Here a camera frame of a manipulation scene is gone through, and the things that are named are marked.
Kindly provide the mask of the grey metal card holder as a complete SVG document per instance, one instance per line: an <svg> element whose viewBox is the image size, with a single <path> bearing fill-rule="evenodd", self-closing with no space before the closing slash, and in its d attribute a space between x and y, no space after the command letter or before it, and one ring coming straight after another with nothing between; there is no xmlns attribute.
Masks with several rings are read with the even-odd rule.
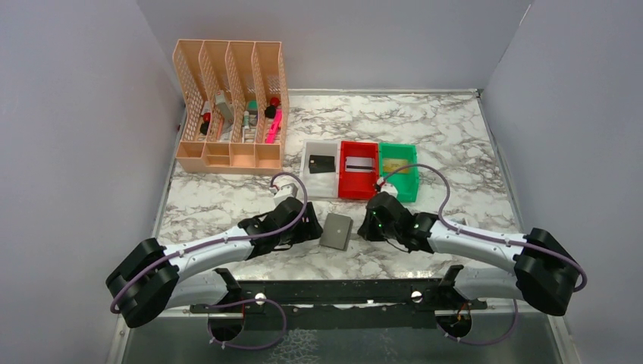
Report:
<svg viewBox="0 0 643 364"><path fill-rule="evenodd" d="M347 251L353 229L350 216L329 213L326 216L319 245L340 251Z"/></svg>

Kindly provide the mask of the green plastic bin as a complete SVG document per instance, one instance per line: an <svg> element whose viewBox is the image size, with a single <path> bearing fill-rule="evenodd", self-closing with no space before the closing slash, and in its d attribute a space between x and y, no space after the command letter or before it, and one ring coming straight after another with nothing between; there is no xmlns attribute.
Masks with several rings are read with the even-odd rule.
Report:
<svg viewBox="0 0 643 364"><path fill-rule="evenodd" d="M418 162L417 150L411 144L395 144L395 143L379 143L379 169L380 175L385 177L388 174L382 173L382 159L383 158L401 158L409 161L408 165ZM418 168L404 168L398 171L387 179L398 190L397 198L401 202L415 202L417 199L420 176Z"/></svg>

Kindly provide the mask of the white plastic bin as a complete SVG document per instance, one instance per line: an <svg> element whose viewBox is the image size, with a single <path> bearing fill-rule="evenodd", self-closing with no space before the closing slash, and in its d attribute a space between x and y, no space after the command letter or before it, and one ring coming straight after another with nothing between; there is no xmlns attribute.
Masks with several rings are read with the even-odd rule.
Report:
<svg viewBox="0 0 643 364"><path fill-rule="evenodd" d="M309 198L336 199L339 183L339 140L304 140L300 178Z"/></svg>

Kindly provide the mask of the peach plastic desk organizer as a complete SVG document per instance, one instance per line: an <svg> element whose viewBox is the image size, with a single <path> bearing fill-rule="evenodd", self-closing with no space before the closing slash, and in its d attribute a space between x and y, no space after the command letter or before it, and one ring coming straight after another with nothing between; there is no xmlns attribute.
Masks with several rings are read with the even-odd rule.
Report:
<svg viewBox="0 0 643 364"><path fill-rule="evenodd" d="M270 175L285 158L289 92L282 42L180 39L186 106L176 159L189 173Z"/></svg>

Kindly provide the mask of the red plastic bin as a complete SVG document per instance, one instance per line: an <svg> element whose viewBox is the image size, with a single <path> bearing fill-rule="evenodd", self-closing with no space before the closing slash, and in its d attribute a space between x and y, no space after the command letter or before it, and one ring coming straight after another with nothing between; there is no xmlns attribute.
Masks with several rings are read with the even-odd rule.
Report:
<svg viewBox="0 0 643 364"><path fill-rule="evenodd" d="M375 195L375 182L378 177L377 143L346 140L340 143L339 198L372 198Z"/></svg>

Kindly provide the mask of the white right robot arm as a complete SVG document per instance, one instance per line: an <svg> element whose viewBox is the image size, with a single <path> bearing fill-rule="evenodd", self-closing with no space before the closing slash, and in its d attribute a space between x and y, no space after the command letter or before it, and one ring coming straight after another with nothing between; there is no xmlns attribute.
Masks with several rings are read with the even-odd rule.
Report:
<svg viewBox="0 0 643 364"><path fill-rule="evenodd" d="M456 292L469 300L523 300L540 312L563 316L579 290L577 282L585 282L577 261L544 229L501 234L465 227L439 214L412 213L386 192L368 201L358 234L368 241L394 240L410 252L451 254L486 264L456 276Z"/></svg>

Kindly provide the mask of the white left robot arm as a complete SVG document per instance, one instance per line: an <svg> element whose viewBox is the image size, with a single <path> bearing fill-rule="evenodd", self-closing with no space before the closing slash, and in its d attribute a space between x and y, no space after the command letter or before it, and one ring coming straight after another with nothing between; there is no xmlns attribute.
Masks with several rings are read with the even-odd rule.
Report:
<svg viewBox="0 0 643 364"><path fill-rule="evenodd" d="M218 267L272 253L280 245L315 240L322 233L313 204L288 197L274 210L245 218L212 237L173 246L148 238L106 278L111 311L121 314L129 328L137 328L166 309L216 305L228 294Z"/></svg>

